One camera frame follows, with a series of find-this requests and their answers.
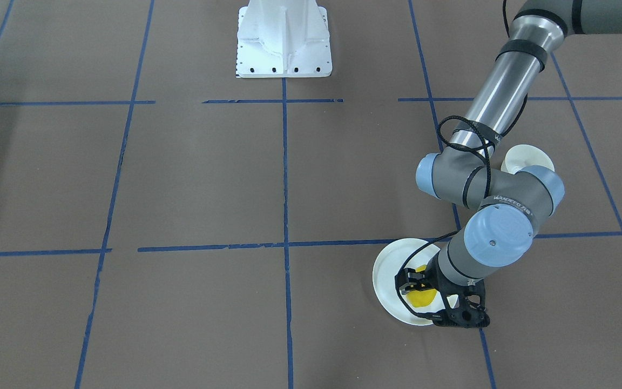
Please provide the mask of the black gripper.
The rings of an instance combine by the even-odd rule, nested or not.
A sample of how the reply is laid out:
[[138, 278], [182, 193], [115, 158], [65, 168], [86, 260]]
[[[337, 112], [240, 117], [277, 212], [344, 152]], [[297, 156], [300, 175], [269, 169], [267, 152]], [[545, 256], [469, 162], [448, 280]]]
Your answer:
[[446, 280], [439, 265], [434, 261], [427, 263], [422, 271], [402, 264], [395, 274], [395, 290], [398, 296], [404, 296], [413, 291], [441, 291]]

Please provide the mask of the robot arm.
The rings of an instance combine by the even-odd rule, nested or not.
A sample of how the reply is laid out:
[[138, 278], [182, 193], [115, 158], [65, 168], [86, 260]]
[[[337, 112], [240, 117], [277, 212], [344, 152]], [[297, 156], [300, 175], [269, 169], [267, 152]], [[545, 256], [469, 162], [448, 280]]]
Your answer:
[[538, 74], [568, 37], [622, 34], [622, 1], [528, 1], [506, 24], [506, 34], [469, 110], [444, 118], [456, 123], [451, 138], [443, 139], [444, 150], [425, 156], [416, 170], [420, 190], [475, 214], [424, 270], [399, 271], [404, 288], [477, 286], [528, 251], [562, 202], [563, 181], [536, 147], [510, 148], [498, 170], [491, 156], [520, 118]]

